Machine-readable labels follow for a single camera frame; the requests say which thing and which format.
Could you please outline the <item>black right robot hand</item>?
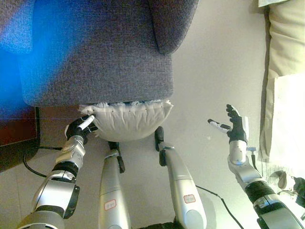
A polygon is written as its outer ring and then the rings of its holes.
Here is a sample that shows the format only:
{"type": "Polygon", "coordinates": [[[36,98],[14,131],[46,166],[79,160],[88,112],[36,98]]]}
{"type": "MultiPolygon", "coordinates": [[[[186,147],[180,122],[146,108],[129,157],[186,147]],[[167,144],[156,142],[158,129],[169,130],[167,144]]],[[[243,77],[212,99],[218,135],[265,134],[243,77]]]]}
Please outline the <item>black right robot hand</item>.
{"type": "Polygon", "coordinates": [[[213,119],[208,119],[207,122],[219,131],[225,133],[229,137],[229,142],[244,141],[248,143],[249,122],[246,116],[241,116],[238,110],[231,104],[226,105],[227,116],[232,126],[219,123],[213,119]]]}

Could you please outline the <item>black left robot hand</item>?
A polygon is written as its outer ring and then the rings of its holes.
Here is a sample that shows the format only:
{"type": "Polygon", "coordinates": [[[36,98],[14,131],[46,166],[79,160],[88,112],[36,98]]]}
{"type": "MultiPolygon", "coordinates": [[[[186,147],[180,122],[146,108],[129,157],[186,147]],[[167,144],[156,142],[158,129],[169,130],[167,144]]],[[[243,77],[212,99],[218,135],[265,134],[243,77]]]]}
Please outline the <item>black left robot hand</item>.
{"type": "Polygon", "coordinates": [[[86,115],[76,119],[66,126],[65,136],[69,140],[73,136],[80,136],[83,139],[83,144],[87,144],[87,135],[97,131],[98,127],[94,124],[95,115],[86,115]]]}

